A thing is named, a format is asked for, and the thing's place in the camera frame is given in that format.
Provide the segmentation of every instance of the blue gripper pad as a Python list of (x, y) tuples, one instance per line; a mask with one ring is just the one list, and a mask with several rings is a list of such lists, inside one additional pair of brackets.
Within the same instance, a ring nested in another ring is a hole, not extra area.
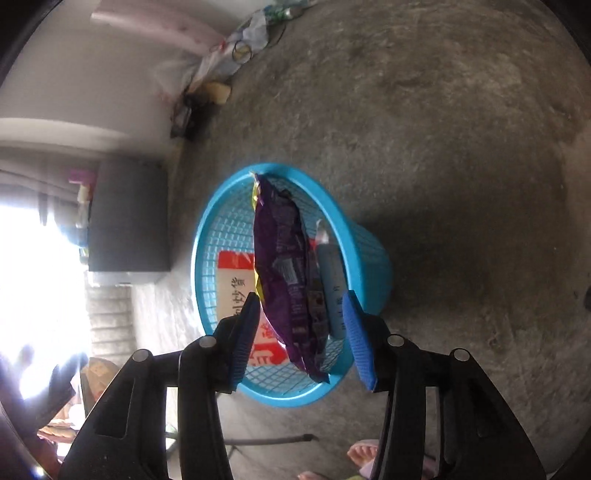
[(236, 325), (238, 334), (233, 346), (229, 371), (229, 382), (234, 391), (244, 378), (260, 317), (261, 302), (259, 301), (259, 297), (251, 292), (242, 306)]
[(369, 391), (373, 391), (378, 384), (378, 377), (374, 365), (374, 348), (369, 341), (363, 322), (365, 315), (355, 292), (347, 291), (343, 296), (343, 320), (347, 329), (347, 338), (353, 351), (359, 378)]

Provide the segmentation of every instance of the white wall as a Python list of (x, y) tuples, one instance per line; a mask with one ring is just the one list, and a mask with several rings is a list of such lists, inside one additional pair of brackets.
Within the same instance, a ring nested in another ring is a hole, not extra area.
[[(267, 0), (167, 4), (231, 32)], [(178, 51), (94, 24), (99, 0), (63, 0), (27, 42), (0, 87), (0, 142), (38, 142), (162, 158), (170, 112), (149, 70)]]

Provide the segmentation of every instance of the purple snack bag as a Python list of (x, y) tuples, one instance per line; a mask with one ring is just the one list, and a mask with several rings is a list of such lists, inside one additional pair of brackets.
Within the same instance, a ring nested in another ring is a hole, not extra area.
[(262, 287), (262, 306), (279, 340), (300, 370), (316, 382), (329, 378), (318, 365), (326, 338), (315, 332), (308, 308), (309, 244), (300, 211), (289, 192), (279, 192), (255, 175), (255, 269)]

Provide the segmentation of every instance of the blue plastic basket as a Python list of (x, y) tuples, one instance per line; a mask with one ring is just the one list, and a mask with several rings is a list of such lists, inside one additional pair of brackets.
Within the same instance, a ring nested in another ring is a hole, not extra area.
[[(306, 232), (314, 238), (316, 221), (328, 221), (339, 242), (348, 286), (363, 309), (378, 314), (390, 295), (392, 268), (384, 247), (367, 230), (351, 222), (317, 182), (285, 165), (264, 163), (247, 167), (227, 179), (210, 200), (197, 230), (191, 261), (195, 310), (203, 330), (213, 333), (216, 316), (216, 266), (220, 250), (254, 252), (252, 172), (267, 175), (279, 189), (288, 189), (300, 209)], [(252, 398), (278, 407), (297, 407), (332, 390), (353, 364), (346, 340), (329, 339), (323, 370), (330, 384), (317, 384), (293, 364), (247, 367), (239, 388)]]

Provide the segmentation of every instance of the basket rim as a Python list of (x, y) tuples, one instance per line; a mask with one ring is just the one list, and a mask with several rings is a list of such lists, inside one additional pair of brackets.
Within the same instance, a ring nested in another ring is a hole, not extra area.
[[(225, 180), (220, 187), (215, 191), (212, 198), (209, 200), (205, 211), (199, 222), (195, 242), (193, 245), (193, 253), (191, 255), (191, 293), (193, 298), (193, 307), (195, 313), (199, 317), (199, 327), (201, 333), (212, 333), (208, 325), (205, 325), (202, 318), (207, 318), (207, 311), (205, 309), (205, 302), (203, 293), (197, 292), (197, 285), (200, 284), (201, 275), (197, 278), (197, 272), (202, 271), (203, 266), (203, 241), (204, 233), (209, 231), (210, 225), (213, 222), (216, 211), (221, 207), (228, 195), (231, 193), (234, 186), (244, 182), (245, 180), (252, 181), (252, 173), (266, 174), (271, 177), (280, 177), (287, 180), (297, 187), (301, 188), (320, 208), (324, 216), (330, 223), (332, 231), (339, 243), (343, 252), (343, 263), (345, 264), (345, 271), (350, 290), (354, 290), (358, 296), (361, 305), (365, 304), (365, 289), (363, 288), (362, 275), (362, 260), (359, 248), (357, 247), (353, 238), (353, 233), (349, 228), (349, 221), (341, 208), (331, 197), (331, 195), (313, 178), (303, 173), (294, 167), (289, 167), (277, 163), (260, 163), (245, 167), (234, 175)], [(250, 382), (246, 378), (238, 385), (238, 388), (244, 393), (247, 393), (252, 398), (276, 407), (298, 407), (312, 403), (337, 386), (342, 380), (349, 368), (353, 364), (353, 354), (349, 347), (349, 341), (346, 339), (343, 348), (337, 357), (336, 363), (329, 372), (330, 384), (316, 384), (304, 390), (297, 395), (287, 396), (269, 391), (266, 388)]]

